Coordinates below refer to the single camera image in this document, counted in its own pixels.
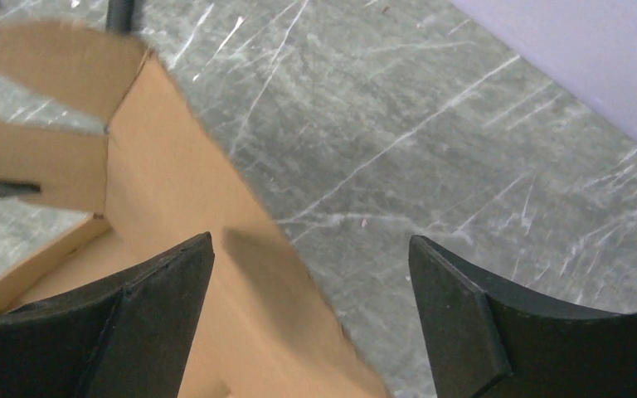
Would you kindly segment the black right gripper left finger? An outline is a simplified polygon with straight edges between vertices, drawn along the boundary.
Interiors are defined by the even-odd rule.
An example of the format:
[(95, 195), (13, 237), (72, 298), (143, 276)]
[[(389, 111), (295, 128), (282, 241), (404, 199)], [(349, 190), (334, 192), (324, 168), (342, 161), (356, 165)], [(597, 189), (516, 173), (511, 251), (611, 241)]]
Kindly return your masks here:
[(0, 313), (0, 397), (176, 396), (213, 261), (203, 233)]

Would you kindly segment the brown cardboard box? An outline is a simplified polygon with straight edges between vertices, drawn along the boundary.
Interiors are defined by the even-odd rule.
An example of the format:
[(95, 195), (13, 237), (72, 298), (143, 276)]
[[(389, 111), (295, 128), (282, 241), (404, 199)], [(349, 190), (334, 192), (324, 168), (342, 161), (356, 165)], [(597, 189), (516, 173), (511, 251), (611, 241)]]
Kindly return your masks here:
[(103, 134), (0, 121), (0, 181), (87, 219), (0, 276), (0, 313), (139, 265), (195, 235), (214, 261), (174, 397), (386, 397), (308, 269), (157, 54), (74, 22), (0, 23), (0, 74)]

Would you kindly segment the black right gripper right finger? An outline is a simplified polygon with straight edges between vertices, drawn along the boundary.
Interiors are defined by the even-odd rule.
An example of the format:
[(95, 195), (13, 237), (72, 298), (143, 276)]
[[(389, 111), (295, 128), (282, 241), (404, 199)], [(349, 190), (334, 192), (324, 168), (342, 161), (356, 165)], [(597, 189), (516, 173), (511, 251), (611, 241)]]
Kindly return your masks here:
[(637, 313), (540, 294), (414, 235), (408, 265), (440, 397), (637, 397)]

